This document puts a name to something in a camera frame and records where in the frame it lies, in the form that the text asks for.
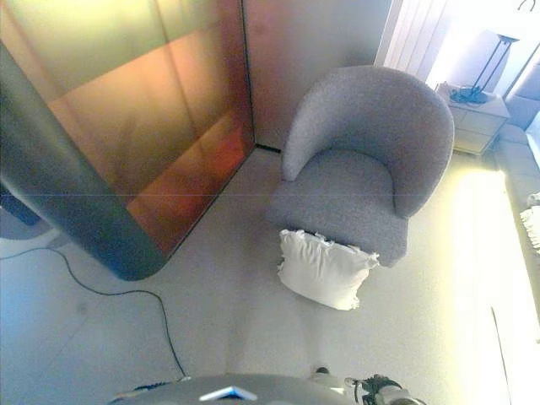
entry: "armchair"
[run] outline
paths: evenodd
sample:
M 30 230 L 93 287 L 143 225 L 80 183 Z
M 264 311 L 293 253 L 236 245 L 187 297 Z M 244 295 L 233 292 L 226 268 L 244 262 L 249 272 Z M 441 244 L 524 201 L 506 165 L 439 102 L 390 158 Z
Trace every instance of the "armchair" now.
M 453 133 L 446 103 L 413 76 L 334 69 L 300 103 L 267 217 L 393 266 L 407 250 L 408 219 L 446 169 Z

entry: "cable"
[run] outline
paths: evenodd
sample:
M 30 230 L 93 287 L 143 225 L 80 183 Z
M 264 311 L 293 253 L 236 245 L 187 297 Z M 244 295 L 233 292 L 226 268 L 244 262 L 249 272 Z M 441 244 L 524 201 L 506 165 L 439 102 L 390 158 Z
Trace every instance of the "cable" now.
M 358 404 L 360 404 L 358 400 L 358 385 L 360 384 L 360 380 L 356 380 L 354 382 L 354 401 Z
M 163 305 L 163 300 L 161 299 L 161 297 L 159 295 L 157 295 L 156 293 L 153 293 L 152 291 L 147 291 L 146 289 L 131 289 L 131 290 L 128 290 L 128 291 L 122 291 L 120 293 L 104 293 L 102 291 L 98 291 L 97 289 L 93 289 L 91 287 L 88 287 L 87 285 L 85 285 L 81 281 L 79 281 L 79 279 L 75 276 L 75 274 L 73 273 L 73 270 L 71 269 L 71 266 L 69 265 L 69 260 L 66 257 L 66 255 L 64 255 L 60 251 L 57 251 L 56 249 L 51 249 L 50 247 L 36 247 L 36 248 L 33 248 L 33 249 L 29 249 L 28 251 L 22 251 L 22 252 L 20 252 L 20 253 L 18 253 L 16 255 L 0 257 L 0 261 L 1 260 L 14 259 L 15 257 L 23 256 L 23 255 L 25 255 L 27 253 L 30 253 L 32 251 L 52 251 L 52 252 L 56 253 L 66 263 L 67 271 L 69 272 L 69 275 L 72 277 L 72 279 L 75 280 L 75 283 L 80 285 L 83 289 L 87 289 L 88 291 L 90 291 L 90 292 L 92 292 L 94 294 L 104 295 L 106 297 L 112 297 L 112 296 L 118 296 L 118 295 L 127 295 L 127 294 L 134 294 L 134 293 L 152 295 L 159 302 L 159 306 L 161 307 L 161 312 L 163 313 L 163 318 L 165 320 L 165 335 L 166 335 L 167 341 L 169 343 L 170 351 L 172 352 L 172 355 L 175 358 L 176 365 L 178 366 L 178 369 L 182 373 L 183 377 L 188 377 L 187 373 L 184 371 L 184 369 L 182 368 L 182 366 L 180 364 L 180 360 L 178 359 L 178 356 L 176 355 L 175 348 L 174 348 L 174 346 L 172 344 L 172 340 L 170 339 L 169 322 L 167 321 L 167 314 L 165 313 L 165 306 Z

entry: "side table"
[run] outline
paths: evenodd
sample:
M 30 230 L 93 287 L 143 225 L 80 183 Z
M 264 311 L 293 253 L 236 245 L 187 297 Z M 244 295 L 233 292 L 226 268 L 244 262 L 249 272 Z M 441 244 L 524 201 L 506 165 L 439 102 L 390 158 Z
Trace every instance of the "side table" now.
M 450 100 L 454 89 L 459 88 L 448 83 L 438 84 L 435 89 L 450 107 L 454 117 L 454 149 L 480 156 L 494 141 L 510 114 L 499 95 L 488 94 L 489 100 L 484 104 L 456 103 Z

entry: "cushion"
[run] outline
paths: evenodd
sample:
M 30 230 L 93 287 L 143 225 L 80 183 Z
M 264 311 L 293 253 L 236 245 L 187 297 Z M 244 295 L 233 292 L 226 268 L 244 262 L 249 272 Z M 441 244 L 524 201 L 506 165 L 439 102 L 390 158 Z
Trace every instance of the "cushion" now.
M 532 247 L 540 254 L 540 206 L 530 207 L 520 213 L 520 216 Z
M 537 166 L 540 168 L 540 132 L 536 134 L 528 133 L 526 138 L 529 142 L 532 157 L 534 158 L 535 162 L 537 162 Z
M 523 143 L 527 145 L 527 136 L 525 132 L 511 124 L 503 125 L 499 130 L 499 139 L 506 142 Z
M 510 113 L 508 123 L 525 129 L 540 110 L 540 101 L 511 95 L 506 99 L 506 107 Z
M 386 167 L 360 152 L 327 149 L 274 193 L 268 218 L 282 229 L 321 233 L 380 253 L 392 266 L 407 251 L 408 220 L 396 215 Z
M 540 58 L 537 57 L 534 64 L 526 68 L 516 87 L 517 89 L 512 91 L 512 94 L 540 101 Z
M 512 176 L 540 177 L 540 170 L 528 143 L 498 142 L 495 146 L 495 155 L 505 171 Z
M 278 276 L 295 293 L 337 310 L 358 308 L 359 286 L 377 266 L 377 254 L 326 241 L 303 230 L 279 233 L 283 263 Z

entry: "lamp stand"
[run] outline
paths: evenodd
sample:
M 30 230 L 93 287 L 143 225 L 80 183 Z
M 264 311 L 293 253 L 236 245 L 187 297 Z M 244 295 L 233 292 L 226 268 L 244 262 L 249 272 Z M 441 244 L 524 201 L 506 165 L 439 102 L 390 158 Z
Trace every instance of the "lamp stand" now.
M 456 103 L 473 103 L 473 104 L 483 104 L 488 101 L 489 97 L 487 94 L 483 92 L 483 90 L 486 88 L 486 86 L 489 83 L 489 80 L 491 80 L 494 73 L 497 71 L 497 68 L 499 67 L 499 65 L 505 59 L 506 54 L 510 50 L 510 45 L 518 41 L 516 38 L 510 38 L 509 36 L 504 36 L 500 34 L 497 34 L 497 36 L 499 37 L 499 42 L 497 42 L 497 45 L 493 49 L 493 52 L 491 52 L 491 56 L 489 57 L 486 64 L 483 66 L 482 72 L 480 72 L 474 84 L 471 87 L 467 86 L 459 90 L 453 90 L 452 93 L 450 94 L 450 99 L 452 101 Z M 500 56 L 494 68 L 491 69 L 491 72 L 489 73 L 487 80 L 483 83 L 483 86 L 480 87 L 479 85 L 480 80 L 486 73 L 486 70 L 488 69 L 489 64 L 493 60 L 495 53 L 497 53 L 497 51 L 499 50 L 501 46 L 505 46 L 505 51 Z

